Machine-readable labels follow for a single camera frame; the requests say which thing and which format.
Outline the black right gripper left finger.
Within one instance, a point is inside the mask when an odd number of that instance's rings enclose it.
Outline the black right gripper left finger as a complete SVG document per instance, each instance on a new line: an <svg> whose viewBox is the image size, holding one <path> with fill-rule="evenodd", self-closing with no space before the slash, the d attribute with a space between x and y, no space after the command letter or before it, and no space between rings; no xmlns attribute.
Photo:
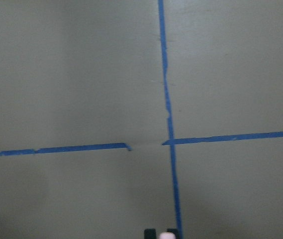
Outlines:
<svg viewBox="0 0 283 239"><path fill-rule="evenodd" d="M144 239L155 239L155 229L145 229Z"/></svg>

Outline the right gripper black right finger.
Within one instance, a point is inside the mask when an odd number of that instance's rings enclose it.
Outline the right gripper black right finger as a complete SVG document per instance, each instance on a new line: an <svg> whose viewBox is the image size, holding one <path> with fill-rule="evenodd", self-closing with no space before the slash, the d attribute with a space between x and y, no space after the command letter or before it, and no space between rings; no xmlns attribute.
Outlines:
<svg viewBox="0 0 283 239"><path fill-rule="evenodd" d="M176 239L177 239L177 230L176 229L167 229L167 232L172 232L175 234Z"/></svg>

